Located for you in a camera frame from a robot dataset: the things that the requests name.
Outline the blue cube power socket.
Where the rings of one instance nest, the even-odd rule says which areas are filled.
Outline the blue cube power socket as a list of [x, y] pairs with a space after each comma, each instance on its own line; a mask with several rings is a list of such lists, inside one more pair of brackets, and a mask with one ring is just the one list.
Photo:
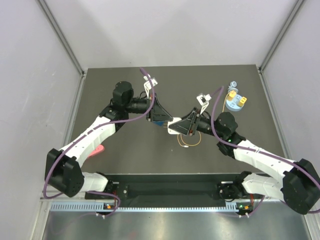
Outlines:
[[153, 121], [153, 123], [157, 126], [163, 127], [165, 122], [164, 121]]

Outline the yellow charger with cable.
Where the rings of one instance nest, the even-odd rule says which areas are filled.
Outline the yellow charger with cable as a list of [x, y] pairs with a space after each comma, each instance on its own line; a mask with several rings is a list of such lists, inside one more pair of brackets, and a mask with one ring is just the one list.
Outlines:
[[[227, 102], [229, 95], [230, 95], [229, 92], [225, 95], [223, 107], [222, 107], [222, 111], [221, 111], [222, 113], [225, 111], [226, 102]], [[200, 132], [199, 132], [199, 141], [196, 144], [188, 144], [188, 143], [184, 142], [181, 134], [177, 135], [177, 142], [183, 148], [195, 147], [195, 146], [199, 145], [201, 143], [201, 141], [202, 141], [202, 135]]]

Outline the yellow plug adapter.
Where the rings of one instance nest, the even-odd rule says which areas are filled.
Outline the yellow plug adapter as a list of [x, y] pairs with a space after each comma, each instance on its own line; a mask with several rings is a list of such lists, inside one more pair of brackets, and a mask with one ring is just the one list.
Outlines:
[[242, 107], [245, 105], [246, 101], [247, 101], [247, 98], [243, 96], [243, 97], [238, 101], [237, 105], [238, 105], [240, 108], [242, 108]]

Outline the pink triangular power strip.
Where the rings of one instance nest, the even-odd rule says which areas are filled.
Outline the pink triangular power strip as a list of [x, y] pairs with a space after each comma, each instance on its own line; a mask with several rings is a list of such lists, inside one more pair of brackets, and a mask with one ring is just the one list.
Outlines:
[[95, 150], [93, 150], [89, 155], [88, 158], [94, 157], [100, 153], [102, 153], [105, 150], [105, 147], [102, 144], [99, 144]]

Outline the white square socket adapter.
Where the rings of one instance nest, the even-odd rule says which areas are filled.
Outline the white square socket adapter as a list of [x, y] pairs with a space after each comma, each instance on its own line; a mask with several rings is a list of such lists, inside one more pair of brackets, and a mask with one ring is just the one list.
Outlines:
[[173, 117], [173, 119], [171, 121], [167, 122], [168, 134], [170, 134], [170, 135], [180, 135], [181, 134], [181, 132], [179, 130], [177, 130], [177, 126], [176, 126], [176, 123], [178, 123], [181, 120], [182, 120], [181, 117]]

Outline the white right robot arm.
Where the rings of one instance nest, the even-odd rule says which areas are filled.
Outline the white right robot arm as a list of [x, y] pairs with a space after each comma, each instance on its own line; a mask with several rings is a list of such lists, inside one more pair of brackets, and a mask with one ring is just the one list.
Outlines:
[[243, 171], [233, 181], [233, 192], [239, 198], [258, 194], [283, 201], [293, 211], [313, 213], [320, 199], [320, 177], [313, 164], [282, 158], [254, 145], [236, 131], [238, 124], [230, 112], [222, 112], [216, 120], [193, 109], [183, 118], [175, 117], [167, 124], [168, 132], [192, 136], [195, 132], [217, 138], [217, 147], [225, 156], [253, 166], [265, 176]]

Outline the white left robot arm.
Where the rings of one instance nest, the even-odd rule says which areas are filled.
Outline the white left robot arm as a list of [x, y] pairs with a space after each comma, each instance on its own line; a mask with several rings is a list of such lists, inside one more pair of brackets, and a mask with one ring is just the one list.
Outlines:
[[76, 139], [61, 149], [51, 149], [46, 156], [43, 196], [49, 199], [47, 187], [52, 186], [70, 198], [78, 193], [95, 192], [109, 198], [114, 187], [102, 173], [82, 172], [82, 165], [89, 155], [107, 138], [115, 134], [130, 121], [130, 114], [146, 117], [150, 122], [171, 121], [172, 116], [159, 104], [152, 78], [144, 83], [145, 98], [134, 97], [130, 82], [115, 85], [112, 99], [94, 122]]

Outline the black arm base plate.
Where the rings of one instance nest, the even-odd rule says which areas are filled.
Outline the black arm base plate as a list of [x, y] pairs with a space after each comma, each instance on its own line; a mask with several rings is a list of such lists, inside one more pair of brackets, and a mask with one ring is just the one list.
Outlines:
[[138, 197], [178, 198], [178, 197], [208, 197], [226, 202], [235, 199], [247, 199], [248, 193], [240, 191], [230, 182], [216, 183], [204, 181], [173, 181], [173, 182], [112, 182], [103, 188], [104, 193], [117, 195], [122, 201]]

